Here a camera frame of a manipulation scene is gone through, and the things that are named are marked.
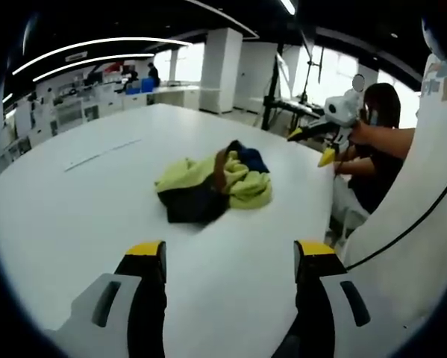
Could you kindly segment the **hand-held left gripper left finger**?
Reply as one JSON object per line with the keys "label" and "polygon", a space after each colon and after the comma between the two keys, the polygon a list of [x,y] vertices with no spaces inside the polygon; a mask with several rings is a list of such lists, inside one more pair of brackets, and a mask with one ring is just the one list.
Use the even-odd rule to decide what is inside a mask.
{"label": "hand-held left gripper left finger", "polygon": [[126,251],[114,273],[102,274],[71,304],[47,337],[68,357],[164,357],[166,243]]}

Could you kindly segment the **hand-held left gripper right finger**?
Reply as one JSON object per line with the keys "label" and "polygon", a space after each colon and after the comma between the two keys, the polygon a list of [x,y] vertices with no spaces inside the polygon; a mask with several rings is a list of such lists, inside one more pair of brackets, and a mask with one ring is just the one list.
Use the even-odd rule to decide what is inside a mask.
{"label": "hand-held left gripper right finger", "polygon": [[321,242],[294,243],[297,357],[391,357],[413,334],[375,282]]}

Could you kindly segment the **person's right hand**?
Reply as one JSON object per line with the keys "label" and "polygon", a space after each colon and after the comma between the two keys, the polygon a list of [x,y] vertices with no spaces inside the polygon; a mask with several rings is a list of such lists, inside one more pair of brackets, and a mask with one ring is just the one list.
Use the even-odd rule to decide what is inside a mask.
{"label": "person's right hand", "polygon": [[365,122],[357,120],[349,135],[349,140],[357,147],[359,152],[368,151],[371,148],[370,139],[372,127]]}

